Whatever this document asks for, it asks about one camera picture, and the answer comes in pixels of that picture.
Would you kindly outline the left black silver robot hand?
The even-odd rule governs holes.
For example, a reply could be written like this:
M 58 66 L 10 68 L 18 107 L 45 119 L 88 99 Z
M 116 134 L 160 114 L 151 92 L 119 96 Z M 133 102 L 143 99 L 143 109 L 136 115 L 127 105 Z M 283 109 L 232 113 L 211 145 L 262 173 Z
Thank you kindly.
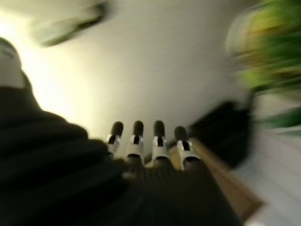
M 43 111 L 14 46 L 0 41 L 3 226 L 239 226 L 202 160 L 176 170 L 113 160 L 80 126 Z

